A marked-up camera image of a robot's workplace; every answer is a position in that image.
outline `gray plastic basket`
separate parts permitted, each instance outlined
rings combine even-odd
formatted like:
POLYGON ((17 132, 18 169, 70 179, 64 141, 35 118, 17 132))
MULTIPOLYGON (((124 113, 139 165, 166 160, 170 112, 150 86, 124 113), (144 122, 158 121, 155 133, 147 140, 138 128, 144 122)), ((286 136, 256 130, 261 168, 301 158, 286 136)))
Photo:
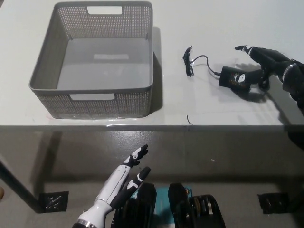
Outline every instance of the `gray plastic basket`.
POLYGON ((152 84, 151 3, 96 1, 55 5, 29 83, 54 118, 147 116, 152 84), (114 8, 120 12, 94 12, 114 8))

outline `gray concrete floor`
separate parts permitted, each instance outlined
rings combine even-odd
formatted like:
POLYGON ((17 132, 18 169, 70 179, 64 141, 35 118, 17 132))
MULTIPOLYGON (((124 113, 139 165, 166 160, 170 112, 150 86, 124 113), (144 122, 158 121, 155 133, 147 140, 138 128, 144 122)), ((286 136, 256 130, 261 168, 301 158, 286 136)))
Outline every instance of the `gray concrete floor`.
POLYGON ((67 190, 69 202, 67 212, 35 214, 0 181, 0 228, 71 227, 116 166, 145 143, 149 154, 132 173, 148 165, 147 182, 180 181, 194 195, 212 194, 227 228, 304 227, 301 213, 263 215, 257 198, 302 189, 304 152, 286 133, 6 132, 0 133, 1 160, 35 195, 67 190))

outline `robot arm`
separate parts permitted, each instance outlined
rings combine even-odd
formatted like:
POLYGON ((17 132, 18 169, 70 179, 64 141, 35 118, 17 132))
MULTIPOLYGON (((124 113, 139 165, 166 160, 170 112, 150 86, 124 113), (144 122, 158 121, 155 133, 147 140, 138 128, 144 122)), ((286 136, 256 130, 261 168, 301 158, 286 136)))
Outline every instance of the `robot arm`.
POLYGON ((104 228, 105 217, 116 208, 121 207, 139 188, 143 180, 150 172, 149 167, 132 179, 126 186, 129 170, 139 164, 139 160, 147 154, 147 145, 133 152, 105 182, 103 188, 96 197, 93 206, 79 216, 73 228, 104 228))
POLYGON ((261 70, 245 74, 246 83, 262 85, 269 76, 277 75, 283 90, 290 93, 300 109, 304 108, 304 64, 271 49, 238 46, 235 50, 246 52, 261 65, 261 70))

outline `black cable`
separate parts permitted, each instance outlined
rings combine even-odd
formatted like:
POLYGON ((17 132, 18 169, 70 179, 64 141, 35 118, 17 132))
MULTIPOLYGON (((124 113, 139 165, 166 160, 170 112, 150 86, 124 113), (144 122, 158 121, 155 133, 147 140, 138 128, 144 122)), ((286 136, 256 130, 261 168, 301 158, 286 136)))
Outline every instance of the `black cable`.
POLYGON ((191 50, 192 50, 192 46, 189 47, 189 48, 187 48, 187 50, 185 51, 184 56, 183 56, 183 58, 182 58, 182 59, 184 60, 185 66, 186 66, 186 74, 187 74, 187 76, 192 77, 192 76, 194 75, 194 73, 193 73, 193 67, 192 67, 191 64, 192 64, 195 60, 197 60, 198 58, 200 58, 200 57, 205 57, 205 58, 207 59, 207 67, 208 67, 208 69, 209 69, 212 73, 214 73, 215 75, 220 76, 220 73, 219 73, 219 72, 215 72, 215 71, 213 71, 213 70, 210 68, 210 66, 209 66, 209 59, 208 59, 207 56, 205 56, 205 55, 197 56, 193 61, 191 61, 191 60, 190 60, 190 52, 191 52, 191 50))

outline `table surface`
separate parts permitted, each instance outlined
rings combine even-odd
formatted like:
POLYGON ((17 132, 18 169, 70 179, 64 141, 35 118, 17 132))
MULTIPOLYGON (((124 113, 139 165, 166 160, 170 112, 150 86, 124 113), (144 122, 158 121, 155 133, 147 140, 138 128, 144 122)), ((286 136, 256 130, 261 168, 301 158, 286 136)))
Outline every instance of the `table surface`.
POLYGON ((304 124, 296 103, 276 77, 268 94, 253 90, 244 100, 218 86, 205 59, 196 61, 194 77, 186 76, 181 60, 193 45, 191 58, 207 55, 216 71, 223 65, 256 69, 247 54, 234 50, 251 45, 276 49, 304 62, 304 1, 151 0, 153 48, 162 69, 152 113, 117 120, 54 119, 28 87, 57 2, 5 0, 0 9, 1 129, 284 129, 304 124))

